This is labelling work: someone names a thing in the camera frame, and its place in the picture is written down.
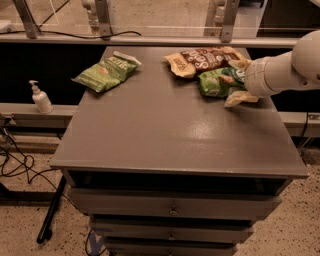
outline white pump bottle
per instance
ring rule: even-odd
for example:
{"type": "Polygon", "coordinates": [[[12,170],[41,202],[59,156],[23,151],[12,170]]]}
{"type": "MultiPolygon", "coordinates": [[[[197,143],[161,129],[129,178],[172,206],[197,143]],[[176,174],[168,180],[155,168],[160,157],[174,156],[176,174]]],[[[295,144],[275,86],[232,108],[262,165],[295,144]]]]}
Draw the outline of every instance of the white pump bottle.
{"type": "Polygon", "coordinates": [[[36,85],[38,81],[30,80],[29,83],[32,85],[32,99],[36,103],[40,113],[48,114],[53,110],[53,106],[48,98],[48,95],[39,89],[36,85]]]}

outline speckled floor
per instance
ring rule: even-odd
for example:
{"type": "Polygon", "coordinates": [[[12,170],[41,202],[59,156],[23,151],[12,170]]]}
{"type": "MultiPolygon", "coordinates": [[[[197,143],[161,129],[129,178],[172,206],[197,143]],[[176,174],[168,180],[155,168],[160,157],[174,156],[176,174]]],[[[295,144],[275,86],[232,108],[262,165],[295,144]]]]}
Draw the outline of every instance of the speckled floor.
{"type": "MultiPolygon", "coordinates": [[[[48,163],[59,143],[56,138],[43,139],[45,143],[38,138],[17,138],[22,151],[34,157],[36,171],[49,168],[48,163]]],[[[244,244],[238,245],[236,256],[320,255],[320,148],[311,146],[305,149],[303,159],[308,166],[309,178],[291,183],[281,194],[283,202],[280,206],[265,221],[254,225],[255,233],[244,244]]],[[[6,170],[15,166],[16,161],[10,160],[6,170]]],[[[48,172],[45,176],[57,186],[61,173],[48,172]]],[[[0,181],[11,190],[53,191],[41,177],[31,185],[27,184],[25,175],[0,177],[0,181]]],[[[62,198],[51,226],[52,238],[37,244],[47,209],[40,206],[0,206],[0,255],[86,255],[89,218],[79,213],[65,198],[62,198]]]]}

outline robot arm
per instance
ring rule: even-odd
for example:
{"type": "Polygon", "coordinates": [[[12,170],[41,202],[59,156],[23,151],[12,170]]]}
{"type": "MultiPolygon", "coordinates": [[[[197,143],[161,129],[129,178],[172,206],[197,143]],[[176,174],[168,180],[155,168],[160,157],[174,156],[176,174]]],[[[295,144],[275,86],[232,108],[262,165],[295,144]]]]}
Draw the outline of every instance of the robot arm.
{"type": "Polygon", "coordinates": [[[261,98],[320,89],[320,30],[302,37],[291,52],[254,60],[246,70],[245,87],[261,98]]]}

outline desk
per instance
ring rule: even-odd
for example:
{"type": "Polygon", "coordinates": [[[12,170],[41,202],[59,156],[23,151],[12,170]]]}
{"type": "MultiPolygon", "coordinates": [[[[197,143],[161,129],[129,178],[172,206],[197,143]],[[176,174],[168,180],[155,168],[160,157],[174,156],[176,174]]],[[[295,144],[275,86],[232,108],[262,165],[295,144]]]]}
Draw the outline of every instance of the desk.
{"type": "Polygon", "coordinates": [[[69,196],[115,253],[232,255],[307,170],[270,98],[224,108],[175,77],[181,48],[108,47],[143,66],[87,91],[54,154],[69,196]]]}

